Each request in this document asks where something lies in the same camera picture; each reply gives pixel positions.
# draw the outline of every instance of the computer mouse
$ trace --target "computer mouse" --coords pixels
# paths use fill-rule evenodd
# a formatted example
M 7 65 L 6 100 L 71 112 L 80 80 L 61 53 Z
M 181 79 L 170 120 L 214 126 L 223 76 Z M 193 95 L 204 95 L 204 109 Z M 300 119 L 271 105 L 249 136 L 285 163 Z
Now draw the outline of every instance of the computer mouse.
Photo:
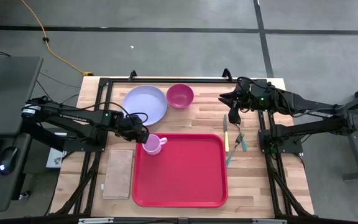
M 9 175 L 15 169 L 16 158 L 19 155 L 19 148 L 10 146 L 0 154 L 0 174 Z

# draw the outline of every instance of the cup handle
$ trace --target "cup handle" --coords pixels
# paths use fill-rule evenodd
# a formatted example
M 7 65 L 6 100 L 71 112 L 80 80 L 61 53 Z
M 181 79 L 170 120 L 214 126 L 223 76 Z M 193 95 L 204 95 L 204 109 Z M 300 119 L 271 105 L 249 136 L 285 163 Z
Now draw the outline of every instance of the cup handle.
M 163 145 L 163 144 L 165 144 L 165 143 L 167 143 L 168 142 L 168 139 L 167 138 L 162 138 L 162 139 L 160 139 L 160 144 L 161 145 Z

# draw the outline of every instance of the pink cup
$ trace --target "pink cup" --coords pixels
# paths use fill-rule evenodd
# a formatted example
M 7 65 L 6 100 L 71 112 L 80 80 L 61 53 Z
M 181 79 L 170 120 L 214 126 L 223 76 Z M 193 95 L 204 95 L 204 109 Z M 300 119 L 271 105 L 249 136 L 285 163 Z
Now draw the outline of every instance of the pink cup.
M 167 138 L 160 139 L 155 134 L 150 134 L 147 142 L 142 144 L 143 149 L 150 155 L 157 155 L 161 151 L 161 146 L 167 143 Z

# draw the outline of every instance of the concrete floor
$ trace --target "concrete floor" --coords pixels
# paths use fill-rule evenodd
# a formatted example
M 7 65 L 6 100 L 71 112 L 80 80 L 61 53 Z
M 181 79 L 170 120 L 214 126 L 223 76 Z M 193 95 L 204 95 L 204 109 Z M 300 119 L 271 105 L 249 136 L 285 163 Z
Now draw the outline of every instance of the concrete floor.
M 27 0 L 46 26 L 257 29 L 253 0 Z M 266 29 L 358 30 L 358 0 L 259 0 Z M 0 24 L 37 25 L 18 0 L 0 1 Z M 95 75 L 266 77 L 259 34 L 48 32 L 52 48 Z M 287 90 L 325 103 L 345 103 L 358 90 L 358 35 L 267 35 L 274 77 Z M 82 76 L 51 56 L 37 31 L 1 31 L 0 50 L 44 58 L 42 72 L 71 85 Z M 40 76 L 55 101 L 77 94 Z M 37 86 L 34 96 L 43 95 Z M 75 105 L 76 98 L 67 102 Z M 295 123 L 314 120 L 304 116 Z M 345 137 L 316 134 L 303 144 L 315 213 L 358 221 L 358 180 L 343 182 L 356 163 Z M 13 203 L 0 218 L 43 215 L 56 174 L 39 174 L 38 197 Z

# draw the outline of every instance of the teal fork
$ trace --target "teal fork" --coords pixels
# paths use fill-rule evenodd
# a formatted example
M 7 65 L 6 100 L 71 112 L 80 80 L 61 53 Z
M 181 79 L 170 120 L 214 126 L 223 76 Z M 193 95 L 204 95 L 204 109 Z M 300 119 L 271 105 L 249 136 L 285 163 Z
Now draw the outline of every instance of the teal fork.
M 226 167 L 229 166 L 231 157 L 233 156 L 234 151 L 236 150 L 236 147 L 241 143 L 243 137 L 244 137 L 244 134 L 242 134 L 242 133 L 240 133 L 240 134 L 238 135 L 238 137 L 237 137 L 237 139 L 236 139 L 236 145 L 234 145 L 234 149 L 231 151 L 229 157 L 228 157 L 227 160 L 226 160 Z

